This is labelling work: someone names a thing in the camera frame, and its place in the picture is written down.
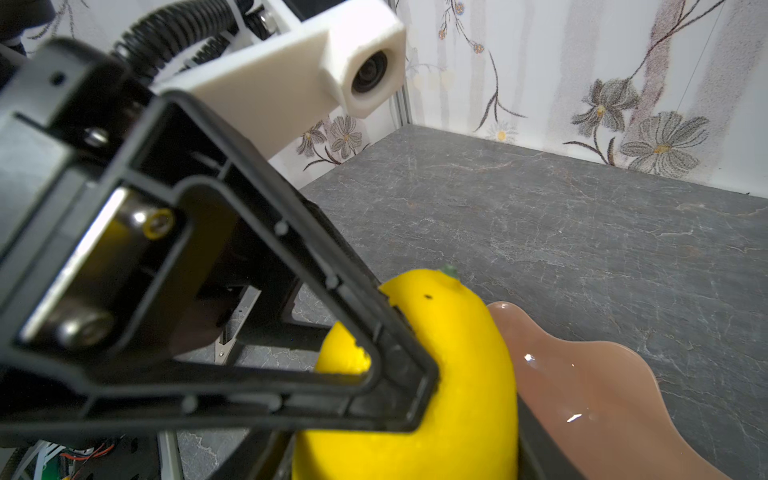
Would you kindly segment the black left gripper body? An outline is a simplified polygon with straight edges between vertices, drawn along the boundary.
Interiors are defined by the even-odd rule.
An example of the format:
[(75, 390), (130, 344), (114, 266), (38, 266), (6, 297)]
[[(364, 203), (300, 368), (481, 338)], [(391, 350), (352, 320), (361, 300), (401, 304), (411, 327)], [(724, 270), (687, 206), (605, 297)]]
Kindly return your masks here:
[(1, 428), (307, 425), (308, 384), (179, 360), (286, 294), (308, 201), (191, 96), (57, 41), (1, 96)]

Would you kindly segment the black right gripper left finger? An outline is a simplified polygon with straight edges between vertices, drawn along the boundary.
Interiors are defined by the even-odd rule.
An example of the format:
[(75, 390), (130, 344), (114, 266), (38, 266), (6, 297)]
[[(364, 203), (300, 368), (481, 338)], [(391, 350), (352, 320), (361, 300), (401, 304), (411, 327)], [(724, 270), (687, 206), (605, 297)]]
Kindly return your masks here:
[(250, 431), (210, 480), (273, 479), (290, 445), (289, 431)]

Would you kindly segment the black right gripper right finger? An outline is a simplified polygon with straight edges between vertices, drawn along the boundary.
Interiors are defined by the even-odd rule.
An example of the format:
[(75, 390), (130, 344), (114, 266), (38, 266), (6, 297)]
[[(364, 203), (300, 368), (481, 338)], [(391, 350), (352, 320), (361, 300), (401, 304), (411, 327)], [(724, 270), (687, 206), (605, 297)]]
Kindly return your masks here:
[(519, 479), (586, 479), (556, 445), (521, 396), (518, 396), (518, 418)]

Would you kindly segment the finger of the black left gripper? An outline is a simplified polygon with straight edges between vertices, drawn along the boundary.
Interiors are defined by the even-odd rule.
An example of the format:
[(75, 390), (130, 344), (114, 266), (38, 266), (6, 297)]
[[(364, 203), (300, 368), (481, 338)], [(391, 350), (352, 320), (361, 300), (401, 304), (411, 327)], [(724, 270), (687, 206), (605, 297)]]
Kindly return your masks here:
[(249, 289), (257, 298), (241, 324), (242, 343), (318, 350), (329, 329), (291, 318), (299, 288), (308, 286), (370, 365), (359, 373), (302, 373), (172, 361), (170, 428), (416, 428), (434, 392), (437, 365), (316, 204), (293, 187), (263, 190), (243, 180), (187, 179), (174, 194), (186, 225), (217, 240), (195, 300), (179, 313), (173, 342), (178, 352), (212, 343)]

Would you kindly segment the yellow fake lemon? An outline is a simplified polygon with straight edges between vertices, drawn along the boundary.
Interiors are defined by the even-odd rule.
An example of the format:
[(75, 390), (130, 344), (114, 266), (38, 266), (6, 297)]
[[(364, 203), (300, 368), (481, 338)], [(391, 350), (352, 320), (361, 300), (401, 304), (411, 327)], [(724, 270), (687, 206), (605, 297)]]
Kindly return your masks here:
[(408, 433), (296, 435), (295, 479), (515, 479), (516, 379), (483, 300), (458, 279), (418, 269), (380, 286), (439, 367), (435, 394)]

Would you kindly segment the pink scalloped fruit bowl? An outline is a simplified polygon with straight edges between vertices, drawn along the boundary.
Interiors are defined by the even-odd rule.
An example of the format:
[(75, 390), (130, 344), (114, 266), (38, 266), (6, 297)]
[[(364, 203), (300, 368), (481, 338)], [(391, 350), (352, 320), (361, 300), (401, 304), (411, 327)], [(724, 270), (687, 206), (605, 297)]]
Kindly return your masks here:
[(489, 311), (525, 408), (586, 478), (724, 478), (678, 432), (654, 373), (634, 351), (559, 339), (512, 303)]

